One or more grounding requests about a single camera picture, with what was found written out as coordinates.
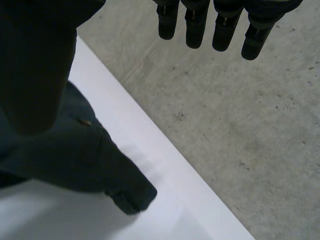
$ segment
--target concrete floor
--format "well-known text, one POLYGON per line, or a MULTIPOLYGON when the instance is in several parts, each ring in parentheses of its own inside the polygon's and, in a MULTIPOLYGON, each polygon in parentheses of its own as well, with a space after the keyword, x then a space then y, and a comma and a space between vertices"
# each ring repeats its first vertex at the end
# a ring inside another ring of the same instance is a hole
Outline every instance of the concrete floor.
POLYGON ((320 239, 320 2, 287 14, 255 61, 158 37, 151 0, 108 0, 79 35, 257 240, 320 239))

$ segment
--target gloved hand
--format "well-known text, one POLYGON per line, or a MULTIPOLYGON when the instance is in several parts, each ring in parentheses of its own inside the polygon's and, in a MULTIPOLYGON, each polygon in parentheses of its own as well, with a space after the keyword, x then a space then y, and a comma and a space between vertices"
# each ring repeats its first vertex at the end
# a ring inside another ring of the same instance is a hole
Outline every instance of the gloved hand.
MULTIPOLYGON (((158 4, 159 36, 170 40, 175 33, 180 0, 153 0, 158 4)), ((245 8, 250 26, 245 34, 242 57, 254 60, 258 57, 273 26, 286 13, 297 8, 303 0, 213 0, 218 12, 212 47, 227 50, 234 35, 240 15, 245 8)), ((210 0, 181 0, 187 8, 186 44, 192 49, 200 47, 207 21, 210 0)))

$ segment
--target dark pants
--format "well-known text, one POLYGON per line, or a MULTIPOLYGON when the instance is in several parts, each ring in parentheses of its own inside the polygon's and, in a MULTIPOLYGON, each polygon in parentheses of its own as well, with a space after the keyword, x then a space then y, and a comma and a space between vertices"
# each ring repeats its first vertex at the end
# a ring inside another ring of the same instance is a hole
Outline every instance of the dark pants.
POLYGON ((106 193, 127 214, 145 210, 157 194, 70 82, 55 125, 43 134, 17 134, 0 112, 0 187, 31 178, 72 191, 106 193))

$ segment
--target white sheet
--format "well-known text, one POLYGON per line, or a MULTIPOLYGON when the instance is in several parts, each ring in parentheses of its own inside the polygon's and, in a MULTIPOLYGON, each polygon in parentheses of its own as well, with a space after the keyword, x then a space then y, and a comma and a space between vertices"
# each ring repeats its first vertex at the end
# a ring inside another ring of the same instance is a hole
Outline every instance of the white sheet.
POLYGON ((129 217, 103 194, 28 182, 0 191, 1 240, 254 239, 80 38, 70 80, 158 196, 129 217))

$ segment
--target finger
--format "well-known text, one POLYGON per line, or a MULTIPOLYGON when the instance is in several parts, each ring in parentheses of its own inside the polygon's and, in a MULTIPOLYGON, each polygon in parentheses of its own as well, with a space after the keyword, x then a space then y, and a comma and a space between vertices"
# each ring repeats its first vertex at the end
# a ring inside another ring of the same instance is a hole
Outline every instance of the finger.
POLYGON ((228 1, 227 3, 222 1, 213 1, 218 16, 215 21, 212 47, 219 52, 228 49, 244 9, 243 5, 237 1, 228 1))
POLYGON ((210 0, 181 0, 187 8, 186 44, 189 48, 197 49, 201 46, 206 29, 210 0))
POLYGON ((250 26, 245 34, 242 56, 254 60, 262 50, 273 26, 285 13, 297 8, 303 0, 244 0, 250 26))
POLYGON ((170 40, 175 35, 180 0, 157 0, 156 13, 159 17, 159 36, 170 40))
POLYGON ((258 18, 249 15, 250 26, 241 51, 244 59, 254 60, 259 56, 272 28, 281 17, 258 18))

